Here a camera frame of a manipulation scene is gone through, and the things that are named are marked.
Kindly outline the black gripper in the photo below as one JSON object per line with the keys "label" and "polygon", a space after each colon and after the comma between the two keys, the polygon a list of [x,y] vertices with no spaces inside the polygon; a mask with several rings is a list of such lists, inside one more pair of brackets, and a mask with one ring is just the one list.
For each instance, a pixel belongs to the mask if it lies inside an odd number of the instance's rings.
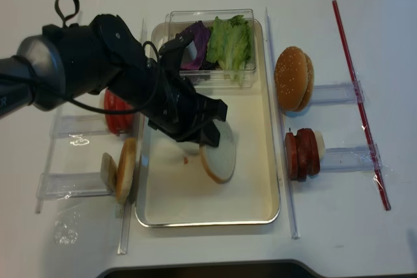
{"label": "black gripper", "polygon": [[177,142],[218,147],[215,120],[226,121],[227,104],[198,94],[179,80],[168,81],[156,63],[123,70],[108,89],[148,117],[152,128]]}

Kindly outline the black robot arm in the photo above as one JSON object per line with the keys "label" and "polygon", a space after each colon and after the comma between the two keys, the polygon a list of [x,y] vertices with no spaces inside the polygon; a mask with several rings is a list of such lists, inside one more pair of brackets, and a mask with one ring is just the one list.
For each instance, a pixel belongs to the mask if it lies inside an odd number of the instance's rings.
{"label": "black robot arm", "polygon": [[1,60],[1,115],[33,105],[51,111],[83,94],[107,89],[142,113],[149,126],[178,142],[216,147],[227,105],[199,94],[179,70],[192,35],[145,55],[144,45],[118,16],[101,14],[89,25],[46,25]]}

